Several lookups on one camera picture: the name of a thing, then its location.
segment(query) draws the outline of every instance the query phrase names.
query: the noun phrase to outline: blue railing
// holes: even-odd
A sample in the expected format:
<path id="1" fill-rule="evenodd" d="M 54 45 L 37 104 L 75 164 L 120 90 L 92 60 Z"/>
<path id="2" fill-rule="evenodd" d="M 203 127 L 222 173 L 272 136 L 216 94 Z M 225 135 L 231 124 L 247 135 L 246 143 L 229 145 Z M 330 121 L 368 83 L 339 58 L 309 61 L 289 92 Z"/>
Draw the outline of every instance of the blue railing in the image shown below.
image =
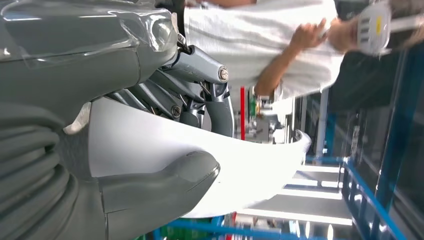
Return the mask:
<path id="1" fill-rule="evenodd" d="M 341 194 L 361 237 L 364 240 L 406 240 L 407 238 L 360 177 L 353 165 L 353 161 L 347 158 L 343 163 L 343 167 L 345 172 Z"/>

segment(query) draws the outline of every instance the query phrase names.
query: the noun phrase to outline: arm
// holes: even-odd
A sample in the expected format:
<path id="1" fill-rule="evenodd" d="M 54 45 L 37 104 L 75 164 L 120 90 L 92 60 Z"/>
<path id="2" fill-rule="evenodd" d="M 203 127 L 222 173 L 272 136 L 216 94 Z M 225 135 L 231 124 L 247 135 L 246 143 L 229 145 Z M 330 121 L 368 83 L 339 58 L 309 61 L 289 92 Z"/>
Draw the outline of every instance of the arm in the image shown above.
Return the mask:
<path id="1" fill-rule="evenodd" d="M 223 8 L 240 7 L 245 5 L 256 4 L 256 0 L 205 0 L 211 4 L 219 5 Z"/>
<path id="2" fill-rule="evenodd" d="M 320 35 L 325 24 L 326 20 L 323 19 L 319 25 L 308 23 L 300 25 L 296 29 L 288 47 L 259 76 L 259 81 L 254 87 L 256 95 L 274 96 L 274 90 L 278 87 L 281 78 L 296 57 L 304 49 L 315 48 L 327 39 L 326 35 Z"/>
<path id="3" fill-rule="evenodd" d="M 260 75 L 259 81 L 254 87 L 255 94 L 258 96 L 274 96 L 274 90 L 280 84 L 280 79 L 301 51 L 300 47 L 289 45 L 282 54 L 277 56 Z"/>

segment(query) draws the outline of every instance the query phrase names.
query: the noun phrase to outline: forearm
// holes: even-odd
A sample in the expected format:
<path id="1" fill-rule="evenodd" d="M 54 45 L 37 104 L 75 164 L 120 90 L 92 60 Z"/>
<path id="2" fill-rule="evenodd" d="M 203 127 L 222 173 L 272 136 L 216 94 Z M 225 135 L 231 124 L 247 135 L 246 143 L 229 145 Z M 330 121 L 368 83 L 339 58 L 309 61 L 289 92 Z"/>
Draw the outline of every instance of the forearm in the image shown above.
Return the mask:
<path id="1" fill-rule="evenodd" d="M 301 51 L 302 49 L 289 45 L 282 54 L 277 56 L 259 76 L 259 80 L 254 87 L 255 94 L 272 97 L 274 90 L 280 84 L 281 78 Z"/>
<path id="2" fill-rule="evenodd" d="M 256 4 L 256 0 L 205 0 L 205 1 L 212 4 L 219 5 L 223 8 L 232 8 L 232 7 Z"/>

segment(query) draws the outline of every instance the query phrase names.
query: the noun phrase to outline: handheld device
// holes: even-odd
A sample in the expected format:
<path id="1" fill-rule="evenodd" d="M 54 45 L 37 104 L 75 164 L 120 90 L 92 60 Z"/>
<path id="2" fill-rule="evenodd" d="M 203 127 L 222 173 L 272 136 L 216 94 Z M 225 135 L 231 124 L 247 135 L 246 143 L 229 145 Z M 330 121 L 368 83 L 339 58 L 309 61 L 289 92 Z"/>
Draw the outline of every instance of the handheld device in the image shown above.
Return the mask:
<path id="1" fill-rule="evenodd" d="M 417 29 L 422 25 L 424 25 L 424 15 L 392 19 L 389 1 L 380 1 L 369 5 L 359 15 L 357 44 L 364 54 L 386 55 L 392 51 L 387 48 L 392 33 Z"/>

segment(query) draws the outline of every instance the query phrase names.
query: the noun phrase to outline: red pole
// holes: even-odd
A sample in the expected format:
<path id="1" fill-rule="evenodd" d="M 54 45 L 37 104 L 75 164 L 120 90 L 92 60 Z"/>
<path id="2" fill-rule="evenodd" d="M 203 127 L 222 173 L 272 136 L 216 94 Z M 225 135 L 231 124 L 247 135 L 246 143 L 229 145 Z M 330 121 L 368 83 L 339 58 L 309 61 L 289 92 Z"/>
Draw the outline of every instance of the red pole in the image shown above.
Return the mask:
<path id="1" fill-rule="evenodd" d="M 240 87 L 240 134 L 241 140 L 246 140 L 246 113 L 245 113 L 245 87 Z"/>

